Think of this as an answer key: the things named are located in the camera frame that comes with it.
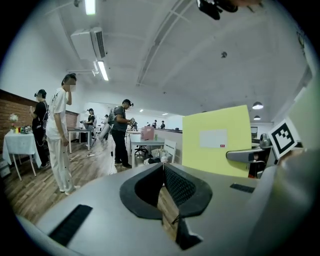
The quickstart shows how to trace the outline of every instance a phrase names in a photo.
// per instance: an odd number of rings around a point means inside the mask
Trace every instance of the yellow board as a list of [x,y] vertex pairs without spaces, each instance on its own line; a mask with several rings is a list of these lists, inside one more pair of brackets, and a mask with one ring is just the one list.
[[[215,174],[248,177],[246,163],[230,161],[227,151],[251,149],[246,105],[185,116],[182,119],[182,165]],[[200,146],[200,132],[226,129],[226,148]]]

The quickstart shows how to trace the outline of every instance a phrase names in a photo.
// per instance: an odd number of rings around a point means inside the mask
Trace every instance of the pink box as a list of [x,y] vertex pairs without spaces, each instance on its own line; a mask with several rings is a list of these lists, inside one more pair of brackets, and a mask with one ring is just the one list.
[[150,140],[152,141],[155,137],[155,128],[152,126],[145,126],[143,131],[141,131],[141,139],[142,140]]

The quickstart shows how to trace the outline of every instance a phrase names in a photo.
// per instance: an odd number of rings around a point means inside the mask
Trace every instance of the black slot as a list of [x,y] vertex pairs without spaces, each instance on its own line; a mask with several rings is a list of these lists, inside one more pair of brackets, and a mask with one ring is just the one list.
[[57,243],[67,246],[85,221],[92,207],[79,204],[49,235]]
[[236,183],[233,183],[230,186],[230,188],[235,189],[235,190],[240,190],[240,191],[243,191],[243,192],[247,192],[247,193],[253,193],[255,191],[254,187],[240,185],[240,184],[236,184]]

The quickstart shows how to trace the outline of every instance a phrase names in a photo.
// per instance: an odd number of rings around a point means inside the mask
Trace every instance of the air conditioner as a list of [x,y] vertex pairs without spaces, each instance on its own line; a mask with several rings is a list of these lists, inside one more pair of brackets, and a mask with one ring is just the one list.
[[71,40],[82,60],[96,62],[106,56],[101,27],[79,29],[71,35]]

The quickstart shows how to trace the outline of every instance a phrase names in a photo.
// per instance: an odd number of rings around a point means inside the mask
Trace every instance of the yellow folder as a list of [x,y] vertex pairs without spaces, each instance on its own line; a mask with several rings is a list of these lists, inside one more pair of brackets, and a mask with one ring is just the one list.
[[188,115],[182,119],[182,165],[215,174],[248,177],[249,165],[226,158],[251,149],[246,105]]

